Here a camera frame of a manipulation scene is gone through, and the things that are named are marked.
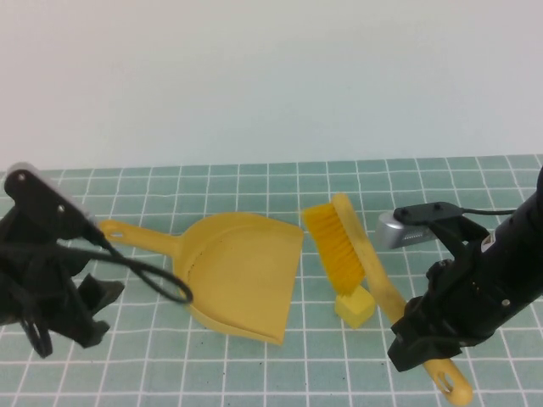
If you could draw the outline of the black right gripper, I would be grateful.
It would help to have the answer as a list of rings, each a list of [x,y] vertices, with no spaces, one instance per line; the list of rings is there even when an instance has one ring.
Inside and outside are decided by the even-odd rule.
[[[388,356],[398,372],[453,358],[462,353],[459,344],[489,337],[487,257],[474,248],[430,267],[426,293],[409,300],[406,316],[391,327]]]

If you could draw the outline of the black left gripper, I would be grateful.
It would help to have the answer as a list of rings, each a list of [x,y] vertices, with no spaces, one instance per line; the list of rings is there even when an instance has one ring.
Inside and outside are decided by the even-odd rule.
[[[28,215],[8,212],[8,315],[20,323],[32,344],[50,344],[51,332],[82,348],[99,345],[110,325],[92,315],[112,304],[124,291],[117,281],[87,275],[77,287],[72,280],[88,261],[54,252],[59,241],[86,235],[82,215]]]

